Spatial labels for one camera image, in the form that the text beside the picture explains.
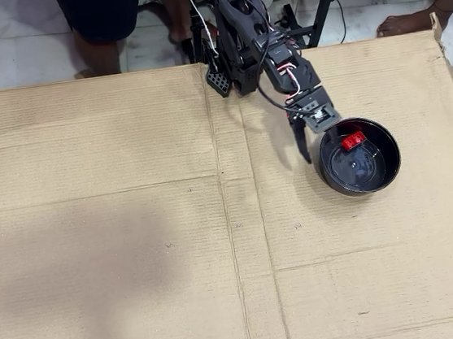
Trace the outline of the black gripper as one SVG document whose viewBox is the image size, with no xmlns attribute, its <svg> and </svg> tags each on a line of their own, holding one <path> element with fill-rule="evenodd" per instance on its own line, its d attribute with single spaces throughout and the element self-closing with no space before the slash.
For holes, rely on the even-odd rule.
<svg viewBox="0 0 453 339">
<path fill-rule="evenodd" d="M 311 164 L 311 156 L 307 149 L 307 136 L 305 135 L 306 123 L 302 118 L 306 116 L 309 129 L 315 134 L 324 133 L 341 119 L 335 111 L 332 101 L 325 87 L 318 86 L 308 91 L 302 91 L 298 95 L 285 100 L 285 107 L 292 109 L 286 114 L 290 128 L 293 131 L 298 151 L 304 160 Z"/>
</svg>

